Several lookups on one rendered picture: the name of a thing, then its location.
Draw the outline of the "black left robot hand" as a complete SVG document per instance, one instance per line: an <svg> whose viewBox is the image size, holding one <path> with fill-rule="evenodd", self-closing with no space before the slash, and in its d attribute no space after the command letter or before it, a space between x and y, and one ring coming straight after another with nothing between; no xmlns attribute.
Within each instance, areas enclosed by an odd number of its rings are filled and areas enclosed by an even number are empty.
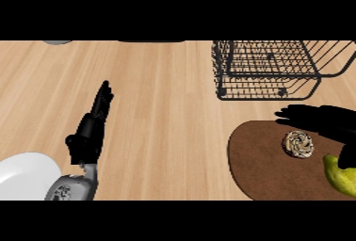
<svg viewBox="0 0 356 241"><path fill-rule="evenodd" d="M83 115L78 132L66 138L73 165L98 163L104 148L107 116L113 98L114 94L106 80L98 90L92 110Z"/></svg>

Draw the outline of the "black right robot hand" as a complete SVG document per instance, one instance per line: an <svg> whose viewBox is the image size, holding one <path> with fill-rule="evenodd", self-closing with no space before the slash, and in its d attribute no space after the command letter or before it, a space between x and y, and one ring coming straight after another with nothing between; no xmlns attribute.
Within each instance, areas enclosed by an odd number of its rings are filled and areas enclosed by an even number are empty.
<svg viewBox="0 0 356 241"><path fill-rule="evenodd" d="M275 112L275 122L318 133L345 144L339 168L356 168L356 111L335 105L290 104Z"/></svg>

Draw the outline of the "swirled cupcake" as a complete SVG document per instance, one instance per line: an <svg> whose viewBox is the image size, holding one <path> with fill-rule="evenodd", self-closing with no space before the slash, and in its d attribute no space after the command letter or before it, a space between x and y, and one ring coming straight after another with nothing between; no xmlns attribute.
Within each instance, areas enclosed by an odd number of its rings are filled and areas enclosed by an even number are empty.
<svg viewBox="0 0 356 241"><path fill-rule="evenodd" d="M283 138L283 149L295 158L309 158L315 151L311 136L304 131L290 131Z"/></svg>

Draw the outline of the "brown wooden cutting board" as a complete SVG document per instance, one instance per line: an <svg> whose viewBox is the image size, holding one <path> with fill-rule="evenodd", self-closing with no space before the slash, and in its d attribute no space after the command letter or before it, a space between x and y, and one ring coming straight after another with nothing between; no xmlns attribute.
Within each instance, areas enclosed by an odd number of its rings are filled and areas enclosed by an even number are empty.
<svg viewBox="0 0 356 241"><path fill-rule="evenodd" d="M234 181L258 201L356 201L327 181L323 157L339 155L343 143L309 132L315 151L309 158L292 157L283 139L295 127L274 120L250 120L233 132L228 163Z"/></svg>

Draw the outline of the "green pear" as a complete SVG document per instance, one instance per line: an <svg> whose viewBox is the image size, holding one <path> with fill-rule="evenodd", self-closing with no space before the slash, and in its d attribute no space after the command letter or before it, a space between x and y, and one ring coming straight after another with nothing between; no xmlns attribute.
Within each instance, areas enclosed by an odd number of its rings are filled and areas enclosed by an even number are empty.
<svg viewBox="0 0 356 241"><path fill-rule="evenodd" d="M339 157L327 154L323 157L326 178L335 189L356 198L356 168L342 169Z"/></svg>

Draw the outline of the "white plate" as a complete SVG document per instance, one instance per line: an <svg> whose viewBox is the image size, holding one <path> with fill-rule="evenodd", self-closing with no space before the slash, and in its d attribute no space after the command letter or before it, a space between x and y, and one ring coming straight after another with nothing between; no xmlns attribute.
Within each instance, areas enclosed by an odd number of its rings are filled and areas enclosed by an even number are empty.
<svg viewBox="0 0 356 241"><path fill-rule="evenodd" d="M11 156L0 161L0 201L44 201L60 177L60 165L47 154Z"/></svg>

